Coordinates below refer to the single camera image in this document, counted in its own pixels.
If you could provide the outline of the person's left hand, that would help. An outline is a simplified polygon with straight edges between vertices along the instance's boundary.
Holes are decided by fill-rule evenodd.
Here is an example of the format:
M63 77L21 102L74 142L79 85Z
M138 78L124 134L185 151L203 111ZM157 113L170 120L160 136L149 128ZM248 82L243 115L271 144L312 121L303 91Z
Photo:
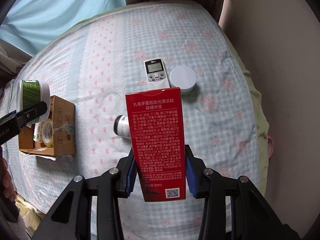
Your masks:
M13 202L16 199L16 191L12 183L11 175L8 172L8 163L4 158L1 158L1 164L3 166L3 175L1 176L1 193Z

